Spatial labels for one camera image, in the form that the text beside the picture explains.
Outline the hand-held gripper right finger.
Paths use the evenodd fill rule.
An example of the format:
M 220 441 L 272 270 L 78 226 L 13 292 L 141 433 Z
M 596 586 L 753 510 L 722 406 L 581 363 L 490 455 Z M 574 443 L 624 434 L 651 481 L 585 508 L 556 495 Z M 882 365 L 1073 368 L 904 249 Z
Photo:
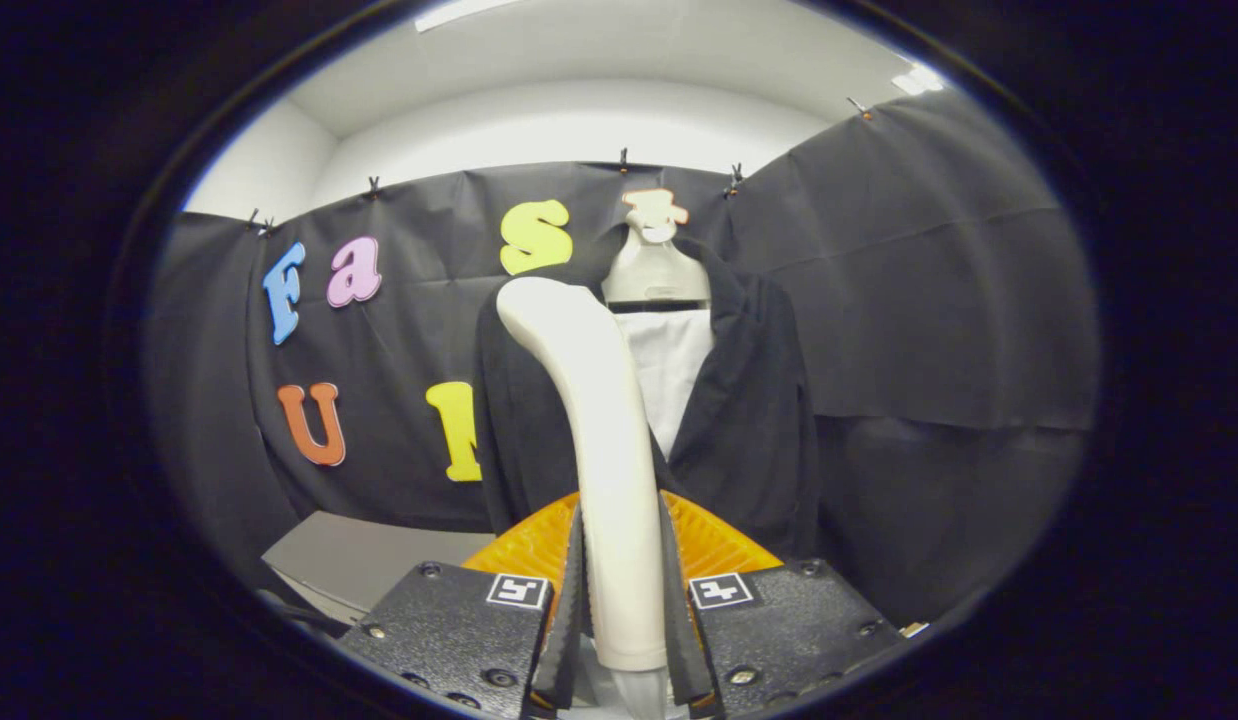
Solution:
M 671 688 L 692 719 L 794 713 L 903 647 L 828 562 L 779 559 L 697 504 L 660 500 Z

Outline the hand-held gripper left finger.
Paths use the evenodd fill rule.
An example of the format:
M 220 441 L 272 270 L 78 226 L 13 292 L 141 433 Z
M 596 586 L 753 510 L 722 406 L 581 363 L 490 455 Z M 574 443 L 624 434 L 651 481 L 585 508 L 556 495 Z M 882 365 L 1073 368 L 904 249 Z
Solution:
M 577 495 L 462 564 L 418 562 L 337 647 L 404 692 L 483 719 L 555 719 L 572 705 L 586 628 Z

